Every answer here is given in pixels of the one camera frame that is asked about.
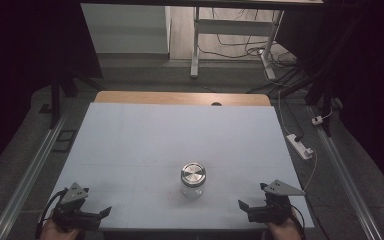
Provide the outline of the round silver metal lid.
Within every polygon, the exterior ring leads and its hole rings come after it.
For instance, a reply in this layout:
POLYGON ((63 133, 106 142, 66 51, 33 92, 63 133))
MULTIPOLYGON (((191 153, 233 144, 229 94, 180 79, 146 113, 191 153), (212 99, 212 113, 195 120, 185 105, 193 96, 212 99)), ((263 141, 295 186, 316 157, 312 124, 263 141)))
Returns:
POLYGON ((206 181, 206 169, 200 163, 187 163, 181 169, 182 183, 191 188, 199 187, 206 181))

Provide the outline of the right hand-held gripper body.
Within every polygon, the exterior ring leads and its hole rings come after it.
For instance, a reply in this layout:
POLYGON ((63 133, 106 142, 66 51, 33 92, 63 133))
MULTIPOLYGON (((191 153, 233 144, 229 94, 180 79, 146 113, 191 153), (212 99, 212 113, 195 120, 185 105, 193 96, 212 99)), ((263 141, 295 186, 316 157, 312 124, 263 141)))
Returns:
POLYGON ((290 196, 305 196, 306 193, 278 179, 270 184, 261 183, 266 205, 263 207, 264 223, 283 224, 292 215, 290 196))

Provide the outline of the black rectangular floor frame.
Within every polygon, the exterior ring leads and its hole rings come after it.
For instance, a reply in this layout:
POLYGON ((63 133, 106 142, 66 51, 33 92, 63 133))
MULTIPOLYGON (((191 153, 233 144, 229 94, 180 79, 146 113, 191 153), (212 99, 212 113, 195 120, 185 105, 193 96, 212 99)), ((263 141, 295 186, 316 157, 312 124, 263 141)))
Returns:
POLYGON ((56 153, 68 153, 75 141, 76 130, 61 130, 53 144, 52 151, 56 153))

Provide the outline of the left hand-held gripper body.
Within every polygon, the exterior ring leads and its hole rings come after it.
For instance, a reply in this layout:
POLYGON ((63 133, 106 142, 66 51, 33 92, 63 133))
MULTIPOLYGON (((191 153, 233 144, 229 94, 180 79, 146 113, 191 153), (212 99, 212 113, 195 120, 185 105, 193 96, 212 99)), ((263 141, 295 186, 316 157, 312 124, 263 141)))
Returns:
POLYGON ((74 182, 69 188, 63 190, 63 194, 57 202, 52 220, 64 231, 71 229, 86 229, 86 220, 95 217, 96 213, 87 213, 81 210, 88 197, 88 188, 82 188, 74 182))

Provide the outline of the white panel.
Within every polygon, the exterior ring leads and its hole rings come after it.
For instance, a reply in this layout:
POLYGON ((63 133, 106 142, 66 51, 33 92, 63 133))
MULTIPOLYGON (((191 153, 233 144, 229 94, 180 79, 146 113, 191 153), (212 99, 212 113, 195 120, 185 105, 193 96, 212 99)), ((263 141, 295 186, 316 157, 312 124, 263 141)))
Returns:
POLYGON ((169 7, 82 3, 81 8, 97 53, 169 53, 169 7))

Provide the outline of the white power strip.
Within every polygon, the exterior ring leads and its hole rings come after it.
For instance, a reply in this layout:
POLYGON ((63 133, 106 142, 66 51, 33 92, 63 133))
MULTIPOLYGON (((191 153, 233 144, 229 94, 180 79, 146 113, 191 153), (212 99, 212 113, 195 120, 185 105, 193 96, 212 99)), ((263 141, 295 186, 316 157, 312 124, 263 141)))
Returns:
POLYGON ((305 147, 301 141, 295 142, 294 141, 295 137, 296 137, 295 134, 289 134, 286 136, 286 139, 303 160, 311 159, 314 153, 313 149, 305 147))

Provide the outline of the person's left hand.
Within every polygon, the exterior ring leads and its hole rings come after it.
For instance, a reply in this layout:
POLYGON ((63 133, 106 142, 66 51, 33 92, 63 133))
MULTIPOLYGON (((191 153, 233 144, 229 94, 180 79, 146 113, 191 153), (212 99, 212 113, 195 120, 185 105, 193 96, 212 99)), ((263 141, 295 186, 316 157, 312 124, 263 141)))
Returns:
POLYGON ((50 219, 43 225, 39 240, 76 240, 79 233, 79 229, 64 232, 50 219))

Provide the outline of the white desk frame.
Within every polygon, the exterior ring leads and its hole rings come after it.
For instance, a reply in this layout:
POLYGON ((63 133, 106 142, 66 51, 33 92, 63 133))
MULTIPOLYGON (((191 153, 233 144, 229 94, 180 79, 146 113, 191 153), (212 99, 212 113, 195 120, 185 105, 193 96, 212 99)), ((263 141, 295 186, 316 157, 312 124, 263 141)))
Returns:
POLYGON ((258 22, 258 21, 234 21, 234 20, 215 20, 215 19, 201 19, 200 8, 194 8, 194 38, 193 38, 193 51, 191 58, 191 72, 192 78, 198 77, 199 70, 199 36, 201 34, 221 34, 221 35, 248 35, 248 36, 261 36, 267 37, 268 42, 263 50, 259 50, 261 62, 266 73, 268 80, 275 80, 276 76, 269 62, 269 54, 271 47, 275 40, 278 27, 283 15, 282 10, 273 11, 273 20, 271 22, 258 22))

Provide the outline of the black curtain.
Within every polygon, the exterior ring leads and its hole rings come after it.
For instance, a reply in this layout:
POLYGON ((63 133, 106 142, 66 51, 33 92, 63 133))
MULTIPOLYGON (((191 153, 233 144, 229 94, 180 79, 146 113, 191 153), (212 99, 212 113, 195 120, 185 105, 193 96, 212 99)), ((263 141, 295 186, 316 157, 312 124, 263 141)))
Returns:
POLYGON ((332 70, 310 89, 306 102, 323 94, 342 103, 340 119, 384 174, 384 0, 324 0, 332 12, 286 11, 277 42, 292 52, 308 75, 319 74, 353 14, 347 4, 362 1, 361 20, 350 34, 332 70))
POLYGON ((0 0, 0 155, 33 93, 70 77, 100 78, 81 0, 0 0))

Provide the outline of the clear glass jar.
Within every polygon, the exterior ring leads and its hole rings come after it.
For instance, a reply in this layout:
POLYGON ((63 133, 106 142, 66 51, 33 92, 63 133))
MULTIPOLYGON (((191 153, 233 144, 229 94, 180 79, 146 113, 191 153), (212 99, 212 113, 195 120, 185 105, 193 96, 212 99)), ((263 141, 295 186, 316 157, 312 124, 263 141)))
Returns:
POLYGON ((181 193, 184 197, 189 200, 195 200, 200 198, 204 194, 205 184, 187 184, 186 182, 182 183, 182 187, 180 189, 181 193))

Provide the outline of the white table mat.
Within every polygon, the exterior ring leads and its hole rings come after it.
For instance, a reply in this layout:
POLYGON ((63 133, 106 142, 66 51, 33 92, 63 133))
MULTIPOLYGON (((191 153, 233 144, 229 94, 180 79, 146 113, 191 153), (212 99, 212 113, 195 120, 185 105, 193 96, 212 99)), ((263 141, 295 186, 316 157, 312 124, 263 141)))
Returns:
POLYGON ((260 184, 276 179, 300 185, 273 107, 93 103, 55 188, 88 188, 84 211, 111 208, 104 230, 245 230, 238 201, 263 205, 260 184), (193 162, 206 181, 189 200, 193 162))

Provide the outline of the black stand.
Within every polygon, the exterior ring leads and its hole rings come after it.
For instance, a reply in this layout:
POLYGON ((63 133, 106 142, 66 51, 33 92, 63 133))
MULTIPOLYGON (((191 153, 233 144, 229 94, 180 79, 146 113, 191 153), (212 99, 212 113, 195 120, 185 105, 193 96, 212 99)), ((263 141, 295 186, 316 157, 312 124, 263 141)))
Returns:
POLYGON ((44 104, 40 113, 51 115, 50 129, 54 129, 61 118, 60 112, 60 90, 69 98, 75 98, 78 88, 75 79, 89 85, 97 91, 104 91, 105 87, 92 79, 93 76, 102 78, 102 70, 97 58, 94 60, 83 60, 75 63, 61 63, 51 75, 51 104, 44 104))
POLYGON ((307 79, 292 85, 280 98, 311 85, 304 98, 307 105, 323 99, 322 114, 327 117, 321 126, 330 133, 329 114, 332 107, 333 76, 344 46, 353 29, 342 13, 285 11, 276 41, 297 58, 297 65, 307 79))

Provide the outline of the person's right hand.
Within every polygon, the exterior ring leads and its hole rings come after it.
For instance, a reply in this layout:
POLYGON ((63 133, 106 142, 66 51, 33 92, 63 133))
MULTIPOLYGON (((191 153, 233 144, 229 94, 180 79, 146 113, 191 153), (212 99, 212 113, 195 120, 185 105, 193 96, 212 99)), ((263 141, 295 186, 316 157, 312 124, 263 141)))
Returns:
POLYGON ((296 225, 296 220, 296 216, 293 216, 281 225, 267 223, 268 230, 263 235, 264 240, 301 240, 301 232, 296 225))

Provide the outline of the wooden table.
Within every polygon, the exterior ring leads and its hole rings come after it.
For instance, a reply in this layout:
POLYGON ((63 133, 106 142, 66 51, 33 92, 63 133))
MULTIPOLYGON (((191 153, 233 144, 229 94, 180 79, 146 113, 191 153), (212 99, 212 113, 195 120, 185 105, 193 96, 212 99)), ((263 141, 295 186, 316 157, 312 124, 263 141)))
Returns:
POLYGON ((96 103, 171 104, 211 106, 219 102, 223 106, 270 106, 266 95, 232 93, 185 93, 146 91, 101 91, 96 103))

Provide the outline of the metal floor rail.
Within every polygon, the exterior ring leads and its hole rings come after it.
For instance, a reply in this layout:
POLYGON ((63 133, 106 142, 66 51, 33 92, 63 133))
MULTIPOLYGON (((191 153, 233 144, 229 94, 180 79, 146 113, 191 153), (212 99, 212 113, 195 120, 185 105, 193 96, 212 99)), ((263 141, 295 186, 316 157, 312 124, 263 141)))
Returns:
POLYGON ((316 126, 317 133, 338 175, 345 193, 356 212, 356 216, 368 240, 383 240, 383 236, 365 200, 358 190, 331 137, 328 137, 322 127, 316 126))
POLYGON ((49 153, 51 152, 53 144, 67 119, 67 114, 68 110, 64 109, 54 127, 46 132, 39 150, 30 161, 30 164, 15 188, 9 202, 0 215, 0 240, 7 239, 46 159, 49 156, 49 153))

